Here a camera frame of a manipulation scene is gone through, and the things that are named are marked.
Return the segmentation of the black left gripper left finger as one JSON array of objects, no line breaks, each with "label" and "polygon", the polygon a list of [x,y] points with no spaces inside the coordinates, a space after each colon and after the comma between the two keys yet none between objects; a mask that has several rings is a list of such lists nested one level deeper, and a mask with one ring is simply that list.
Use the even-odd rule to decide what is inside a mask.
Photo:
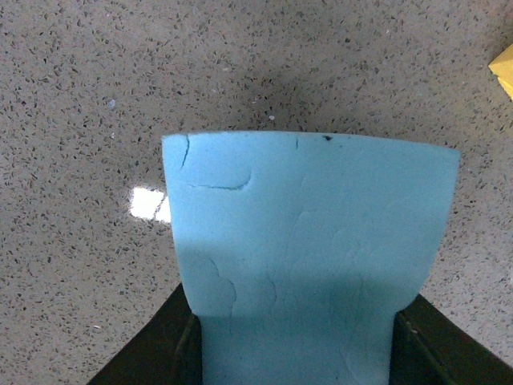
[{"label": "black left gripper left finger", "polygon": [[89,383],[202,383],[200,321],[182,286],[174,289],[148,324]]}]

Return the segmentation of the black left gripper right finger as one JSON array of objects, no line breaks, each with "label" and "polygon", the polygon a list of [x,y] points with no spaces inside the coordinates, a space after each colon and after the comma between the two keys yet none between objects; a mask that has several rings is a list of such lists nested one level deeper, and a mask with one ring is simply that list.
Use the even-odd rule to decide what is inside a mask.
[{"label": "black left gripper right finger", "polygon": [[512,367],[418,295],[394,320],[390,383],[509,385]]}]

